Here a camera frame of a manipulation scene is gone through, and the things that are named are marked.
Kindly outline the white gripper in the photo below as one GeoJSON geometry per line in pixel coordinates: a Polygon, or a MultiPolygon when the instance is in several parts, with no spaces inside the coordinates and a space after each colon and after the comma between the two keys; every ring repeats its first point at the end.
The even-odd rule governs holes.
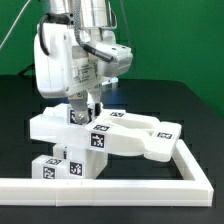
{"type": "Polygon", "coordinates": [[[43,41],[49,55],[43,53],[39,36],[34,40],[36,82],[41,95],[44,98],[69,96],[78,124],[86,124],[89,114],[98,117],[101,112],[98,84],[104,78],[97,72],[97,59],[76,43],[74,31],[66,25],[45,23],[43,41]]]}

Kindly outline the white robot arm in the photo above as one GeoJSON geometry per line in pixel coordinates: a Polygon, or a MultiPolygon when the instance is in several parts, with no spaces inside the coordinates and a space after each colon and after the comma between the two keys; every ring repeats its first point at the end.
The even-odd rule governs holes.
{"type": "Polygon", "coordinates": [[[48,0],[34,40],[36,82],[45,98],[66,98],[86,124],[100,105],[100,85],[118,65],[108,0],[48,0]]]}

